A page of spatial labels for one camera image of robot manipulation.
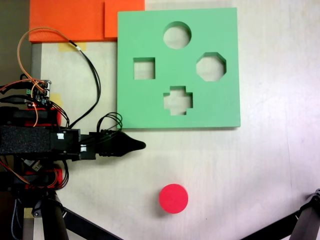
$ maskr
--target black tripod leg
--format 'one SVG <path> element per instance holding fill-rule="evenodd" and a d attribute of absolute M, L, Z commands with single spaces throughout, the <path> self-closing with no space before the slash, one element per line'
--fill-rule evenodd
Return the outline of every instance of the black tripod leg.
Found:
<path fill-rule="evenodd" d="M 290 240 L 316 240 L 319 227 L 320 216 L 318 211 L 310 206 L 301 212 Z"/>
<path fill-rule="evenodd" d="M 289 236 L 298 221 L 299 211 L 286 216 L 242 240 L 281 240 Z"/>
<path fill-rule="evenodd" d="M 41 206 L 45 240 L 69 240 L 61 206 L 52 200 L 45 200 Z"/>
<path fill-rule="evenodd" d="M 99 227 L 71 210 L 64 208 L 64 211 L 66 228 L 80 237 L 87 240 L 122 240 L 120 237 Z"/>

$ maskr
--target green foam board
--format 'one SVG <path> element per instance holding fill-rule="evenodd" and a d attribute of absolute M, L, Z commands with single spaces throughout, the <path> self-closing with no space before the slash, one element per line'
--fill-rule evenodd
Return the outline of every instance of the green foam board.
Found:
<path fill-rule="evenodd" d="M 184 48 L 164 42 L 172 25 L 189 29 Z M 205 56 L 225 63 L 220 80 L 205 81 L 197 74 L 196 64 Z M 135 79 L 135 61 L 150 59 L 154 77 Z M 174 88 L 192 95 L 192 108 L 184 115 L 164 108 L 164 96 Z M 124 128 L 240 127 L 237 9 L 119 12 L 117 111 Z"/>

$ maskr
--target white table surface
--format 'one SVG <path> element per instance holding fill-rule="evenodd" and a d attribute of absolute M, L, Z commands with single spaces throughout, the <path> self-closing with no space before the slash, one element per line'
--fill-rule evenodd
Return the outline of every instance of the white table surface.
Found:
<path fill-rule="evenodd" d="M 237 7 L 241 127 L 126 130 L 147 148 L 69 161 L 69 183 L 57 192 L 63 205 L 125 240 L 238 240 L 299 209 L 320 187 L 320 1 L 146 0 L 145 6 Z M 100 75 L 102 96 L 75 126 L 83 134 L 116 110 L 117 44 L 87 43 L 85 54 Z M 42 45 L 41 79 L 53 82 L 72 122 L 95 101 L 84 59 L 58 51 L 56 43 Z M 189 194 L 187 208 L 175 215 L 157 200 L 171 183 Z M 34 239 L 40 235 L 35 230 Z"/>

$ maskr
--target electronic circuit board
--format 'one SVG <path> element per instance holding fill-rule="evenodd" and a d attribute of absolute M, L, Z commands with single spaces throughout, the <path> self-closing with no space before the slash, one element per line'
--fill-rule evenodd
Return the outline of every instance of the electronic circuit board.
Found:
<path fill-rule="evenodd" d="M 33 88 L 32 97 L 37 101 L 41 102 L 43 105 L 47 105 L 50 100 L 50 80 L 43 80 L 45 83 L 39 83 L 38 86 L 44 89 L 44 92 L 40 91 L 38 88 Z M 26 95 L 31 97 L 31 89 L 26 90 Z"/>

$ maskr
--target black foam padding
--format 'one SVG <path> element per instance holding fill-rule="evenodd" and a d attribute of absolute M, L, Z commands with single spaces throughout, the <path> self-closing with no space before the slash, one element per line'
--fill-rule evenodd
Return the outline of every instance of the black foam padding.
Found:
<path fill-rule="evenodd" d="M 0 126 L 0 155 L 50 151 L 50 130 L 43 127 Z"/>

